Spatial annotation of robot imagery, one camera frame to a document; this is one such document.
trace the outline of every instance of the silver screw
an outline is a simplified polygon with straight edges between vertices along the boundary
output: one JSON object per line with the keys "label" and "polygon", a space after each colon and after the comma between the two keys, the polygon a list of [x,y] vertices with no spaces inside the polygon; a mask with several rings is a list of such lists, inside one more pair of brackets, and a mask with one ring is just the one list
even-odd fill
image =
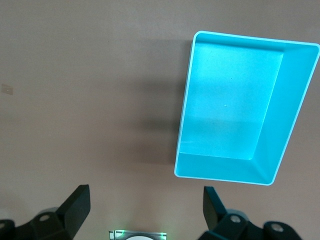
{"label": "silver screw", "polygon": [[282,233],[284,231],[284,228],[280,226],[278,223],[272,223],[271,228],[275,230],[276,232]]}
{"label": "silver screw", "polygon": [[40,222],[43,222],[43,221],[48,220],[49,218],[50,218],[50,216],[49,216],[48,214],[46,214],[46,215],[41,216],[41,217],[39,218],[39,221],[40,221]]}
{"label": "silver screw", "polygon": [[232,215],[232,216],[230,217],[230,219],[231,219],[232,222],[234,222],[234,223],[236,223],[236,224],[238,224],[238,223],[241,222],[240,217],[238,217],[238,216],[236,216],[236,215]]}

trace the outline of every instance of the black mount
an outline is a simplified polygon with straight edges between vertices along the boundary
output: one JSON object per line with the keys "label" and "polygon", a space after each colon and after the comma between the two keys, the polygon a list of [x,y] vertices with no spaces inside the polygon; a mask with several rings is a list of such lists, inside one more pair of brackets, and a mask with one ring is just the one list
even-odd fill
{"label": "black mount", "polygon": [[302,240],[283,222],[268,221],[260,228],[240,214],[228,213],[211,186],[204,187],[203,214],[209,230],[198,240]]}
{"label": "black mount", "polygon": [[18,227],[0,220],[0,240],[72,240],[89,212],[89,185],[80,185],[55,212],[40,213]]}

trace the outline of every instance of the brown surface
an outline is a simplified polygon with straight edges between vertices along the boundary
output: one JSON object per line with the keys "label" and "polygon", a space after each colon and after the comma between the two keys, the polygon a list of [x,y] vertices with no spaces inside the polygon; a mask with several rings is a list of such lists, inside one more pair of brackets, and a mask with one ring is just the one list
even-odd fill
{"label": "brown surface", "polygon": [[1,84],[1,92],[4,94],[13,95],[14,94],[14,88],[12,86]]}
{"label": "brown surface", "polygon": [[90,184],[76,240],[113,229],[196,239],[204,185],[258,226],[318,239],[320,67],[272,186],[174,176],[199,30],[320,43],[319,1],[1,1],[0,219],[29,221]]}

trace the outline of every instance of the cyan plastic tray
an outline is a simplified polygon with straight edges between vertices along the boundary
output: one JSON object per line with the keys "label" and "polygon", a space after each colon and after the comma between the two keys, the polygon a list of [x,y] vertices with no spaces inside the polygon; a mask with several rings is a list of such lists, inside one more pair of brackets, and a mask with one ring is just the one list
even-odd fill
{"label": "cyan plastic tray", "polygon": [[271,185],[319,51],[316,43],[197,32],[175,175]]}

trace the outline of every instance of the white circular object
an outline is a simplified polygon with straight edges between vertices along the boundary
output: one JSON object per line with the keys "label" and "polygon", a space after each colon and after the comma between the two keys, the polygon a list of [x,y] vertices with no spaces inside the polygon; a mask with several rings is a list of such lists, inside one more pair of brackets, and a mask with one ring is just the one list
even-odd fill
{"label": "white circular object", "polygon": [[280,224],[278,224],[278,223],[272,223],[272,224],[271,224],[271,227],[272,227],[272,229],[275,230],[276,232],[282,233],[282,232],[284,231],[284,228],[283,228]]}
{"label": "white circular object", "polygon": [[234,222],[234,223],[236,223],[236,224],[238,224],[238,223],[241,222],[240,217],[238,217],[237,215],[232,215],[232,216],[230,217],[230,219],[231,219],[232,222]]}
{"label": "white circular object", "polygon": [[127,240],[152,240],[152,238],[146,236],[133,236],[129,237]]}
{"label": "white circular object", "polygon": [[50,216],[48,214],[46,214],[46,215],[41,216],[39,218],[39,221],[40,222],[44,222],[44,221],[48,220],[49,218],[50,218]]}

